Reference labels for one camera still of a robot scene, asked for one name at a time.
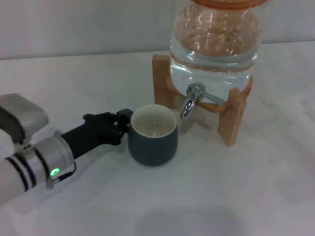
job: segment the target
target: wooden stand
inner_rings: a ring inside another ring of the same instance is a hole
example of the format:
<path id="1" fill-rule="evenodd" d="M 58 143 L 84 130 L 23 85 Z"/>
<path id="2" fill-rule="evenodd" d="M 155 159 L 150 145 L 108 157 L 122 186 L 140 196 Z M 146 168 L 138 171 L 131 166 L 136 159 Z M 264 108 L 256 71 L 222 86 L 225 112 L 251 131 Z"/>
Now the wooden stand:
<path id="1" fill-rule="evenodd" d="M 155 103 L 174 109 L 176 95 L 185 97 L 173 85 L 170 78 L 170 57 L 164 55 L 154 55 L 152 59 L 154 98 Z M 243 113 L 246 106 L 246 99 L 252 89 L 252 77 L 241 92 L 238 88 L 230 90 L 225 106 L 214 103 L 199 102 L 198 106 L 212 113 L 220 114 L 220 124 L 218 132 L 226 145 L 235 144 L 236 136 L 242 122 Z"/>

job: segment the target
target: white wall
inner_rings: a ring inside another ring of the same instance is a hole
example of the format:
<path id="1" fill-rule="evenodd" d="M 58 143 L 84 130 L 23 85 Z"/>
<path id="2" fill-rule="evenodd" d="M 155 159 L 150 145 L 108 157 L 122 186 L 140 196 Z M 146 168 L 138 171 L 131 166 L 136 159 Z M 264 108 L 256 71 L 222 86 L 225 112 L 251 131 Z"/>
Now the white wall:
<path id="1" fill-rule="evenodd" d="M 0 59 L 165 50 L 175 0 L 1 0 Z M 314 0 L 275 0 L 265 42 L 315 40 Z"/>

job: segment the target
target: green led light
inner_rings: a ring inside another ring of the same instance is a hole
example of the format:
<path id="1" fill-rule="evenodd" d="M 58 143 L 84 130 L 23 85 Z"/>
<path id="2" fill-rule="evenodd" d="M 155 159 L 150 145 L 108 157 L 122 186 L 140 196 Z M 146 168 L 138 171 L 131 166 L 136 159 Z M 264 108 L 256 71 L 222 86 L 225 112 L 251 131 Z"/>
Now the green led light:
<path id="1" fill-rule="evenodd" d="M 58 174 L 59 173 L 59 171 L 60 171 L 60 169 L 54 169 L 54 170 L 52 170 L 52 172 L 50 173 L 50 175 L 51 176 L 55 176 L 56 174 Z"/>

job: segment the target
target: white table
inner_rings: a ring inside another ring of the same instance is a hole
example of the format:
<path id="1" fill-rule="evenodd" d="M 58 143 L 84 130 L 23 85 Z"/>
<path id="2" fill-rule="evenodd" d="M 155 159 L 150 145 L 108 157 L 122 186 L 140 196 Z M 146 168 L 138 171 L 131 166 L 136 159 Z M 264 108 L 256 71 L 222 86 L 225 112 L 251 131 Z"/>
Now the white table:
<path id="1" fill-rule="evenodd" d="M 48 112 L 38 141 L 87 113 L 153 103 L 153 54 L 0 61 L 0 94 L 18 92 Z M 138 165 L 126 137 L 101 146 L 54 190 L 43 183 L 0 207 L 0 235 L 314 235 L 314 61 L 315 42 L 263 45 L 235 146 L 220 139 L 218 117 L 198 109 L 165 167 Z M 3 132 L 0 150 L 13 152 Z"/>

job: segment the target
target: dark green mug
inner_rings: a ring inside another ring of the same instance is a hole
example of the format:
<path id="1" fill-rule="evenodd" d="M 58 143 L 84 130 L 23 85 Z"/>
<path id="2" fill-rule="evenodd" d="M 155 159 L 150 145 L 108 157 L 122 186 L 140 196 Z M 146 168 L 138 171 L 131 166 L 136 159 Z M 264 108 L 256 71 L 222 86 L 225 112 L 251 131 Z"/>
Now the dark green mug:
<path id="1" fill-rule="evenodd" d="M 140 164 L 157 167 L 175 155 L 178 145 L 177 120 L 161 105 L 147 105 L 129 112 L 128 148 Z"/>

